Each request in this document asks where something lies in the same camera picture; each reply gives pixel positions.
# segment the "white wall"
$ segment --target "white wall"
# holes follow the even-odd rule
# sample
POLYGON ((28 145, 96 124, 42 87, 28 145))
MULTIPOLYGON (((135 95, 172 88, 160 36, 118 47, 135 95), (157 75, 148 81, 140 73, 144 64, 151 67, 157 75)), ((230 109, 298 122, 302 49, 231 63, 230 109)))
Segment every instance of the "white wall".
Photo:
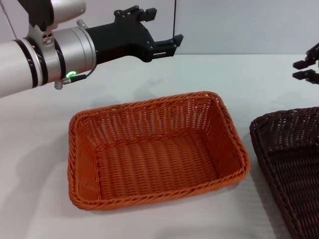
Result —
MULTIPOLYGON (((28 32, 28 16, 17 0, 2 0, 18 38, 28 32)), ((138 5, 146 9, 155 7, 158 10, 156 19, 144 23, 155 40, 166 40, 172 36, 173 1, 172 0, 86 0, 87 9, 81 19, 88 27, 114 22, 113 12, 138 5)), ((76 26, 76 19, 63 23, 58 29, 76 26)))
MULTIPOLYGON (((17 0, 2 0, 18 37, 27 33, 27 14, 17 0)), ((113 22, 113 11, 133 5, 158 9, 146 23, 155 40, 171 37, 173 0, 87 0, 81 17, 89 27, 113 22)), ((319 42, 319 0, 177 0, 180 54, 295 54, 319 42)), ((75 25, 75 20, 60 28, 75 25)))
POLYGON ((180 53, 302 53, 319 42, 319 0, 177 0, 180 53))
POLYGON ((13 40, 13 32, 11 31, 9 24, 5 18, 5 15, 0 6, 0 43, 13 40))

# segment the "screw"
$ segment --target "screw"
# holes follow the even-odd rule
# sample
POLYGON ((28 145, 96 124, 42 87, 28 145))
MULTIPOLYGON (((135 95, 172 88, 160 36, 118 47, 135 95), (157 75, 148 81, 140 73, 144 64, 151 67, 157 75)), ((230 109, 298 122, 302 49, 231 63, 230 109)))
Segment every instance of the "screw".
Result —
POLYGON ((82 19, 77 20, 76 24, 78 24, 79 27, 82 27, 84 29, 88 28, 88 26, 84 23, 84 21, 82 19))
POLYGON ((62 80, 55 81, 55 82, 54 82, 54 87, 55 87, 55 89, 57 89, 57 90, 62 90, 62 88, 63 88, 63 81, 62 81, 62 80))

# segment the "wicker basket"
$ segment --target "wicker basket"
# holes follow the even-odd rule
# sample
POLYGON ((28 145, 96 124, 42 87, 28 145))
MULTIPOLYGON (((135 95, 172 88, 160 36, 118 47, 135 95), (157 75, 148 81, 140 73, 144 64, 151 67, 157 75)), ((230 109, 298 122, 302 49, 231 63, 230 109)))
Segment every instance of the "wicker basket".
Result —
POLYGON ((319 108, 255 119, 258 162, 294 239, 319 239, 319 108))
POLYGON ((241 181, 247 153, 211 92, 83 111, 69 128, 69 195, 84 210, 194 196, 241 181))

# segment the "orange wicker basket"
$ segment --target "orange wicker basket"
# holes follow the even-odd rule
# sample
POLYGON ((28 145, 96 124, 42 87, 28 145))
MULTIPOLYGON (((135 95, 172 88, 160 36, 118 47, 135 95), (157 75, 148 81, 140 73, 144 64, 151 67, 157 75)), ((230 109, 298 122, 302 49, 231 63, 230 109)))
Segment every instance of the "orange wicker basket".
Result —
POLYGON ((218 190, 250 162, 221 98, 189 93, 76 114, 69 128, 69 195, 112 210, 218 190))

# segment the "black bracket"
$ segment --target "black bracket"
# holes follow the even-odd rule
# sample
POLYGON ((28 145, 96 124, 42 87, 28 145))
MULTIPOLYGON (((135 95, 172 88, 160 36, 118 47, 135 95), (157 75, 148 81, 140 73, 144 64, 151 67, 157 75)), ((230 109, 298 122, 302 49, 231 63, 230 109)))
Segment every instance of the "black bracket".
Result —
POLYGON ((135 56, 144 62, 173 56, 183 35, 155 42, 141 21, 155 19, 157 10, 140 9, 138 6, 114 11, 113 23, 86 29, 97 51, 97 64, 123 56, 135 56))
POLYGON ((31 26, 38 25, 41 31, 54 22, 54 12, 51 0, 18 0, 29 15, 31 26))
MULTIPOLYGON (((306 58, 304 61, 297 61, 293 64, 293 67, 302 70, 309 66, 312 66, 319 60, 319 43, 311 48, 309 51, 306 52, 306 58)), ((314 70, 306 70, 306 71, 299 71, 293 74, 293 77, 298 80, 305 79, 306 81, 319 84, 319 74, 317 74, 314 70)))

